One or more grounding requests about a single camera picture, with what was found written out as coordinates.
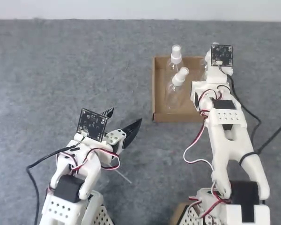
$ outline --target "plastic bottle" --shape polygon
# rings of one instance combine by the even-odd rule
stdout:
[[[186,67],[182,67],[178,73],[174,75],[171,81],[166,86],[165,92],[165,105],[169,109],[179,108],[185,96],[182,93],[183,82],[186,76],[189,74],[189,70]]]
[[[173,45],[172,53],[165,68],[164,85],[166,85],[183,66],[181,46]]]

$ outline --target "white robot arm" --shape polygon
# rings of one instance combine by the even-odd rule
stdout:
[[[232,46],[213,43],[205,63],[202,81],[192,82],[191,100],[205,116],[204,125],[213,153],[212,180],[216,188],[199,190],[194,199],[199,204],[191,205],[189,211],[193,212],[194,220],[209,220],[210,224],[269,225],[269,208],[260,201],[269,197],[270,188],[260,158],[253,154],[242,106],[231,95],[227,83],[227,74],[233,73]],[[230,160],[240,162],[251,181],[229,180],[227,165]]]
[[[111,115],[104,118],[82,109],[77,134],[67,145],[68,150],[56,155],[57,169],[47,190],[40,225],[113,225],[103,196],[93,189],[101,168],[114,170],[120,166],[118,155],[135,138],[141,119],[124,129],[104,133],[104,127],[93,133],[105,126]],[[114,158],[118,164],[110,166]]]

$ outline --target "white spray nozzle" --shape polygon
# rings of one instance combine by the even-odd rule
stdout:
[[[172,54],[170,55],[170,60],[172,63],[178,64],[182,61],[181,46],[173,45]]]
[[[178,73],[175,74],[175,76],[172,79],[172,83],[175,86],[181,86],[183,82],[185,81],[186,76],[189,74],[189,70],[186,67],[181,67]]]

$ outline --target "white wall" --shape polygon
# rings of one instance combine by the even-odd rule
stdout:
[[[281,21],[281,0],[0,0],[0,19]]]

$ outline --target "circuit board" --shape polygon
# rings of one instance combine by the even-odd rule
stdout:
[[[90,110],[81,109],[77,133],[101,142],[104,136],[108,117]]]
[[[232,45],[211,45],[211,66],[233,66]]]

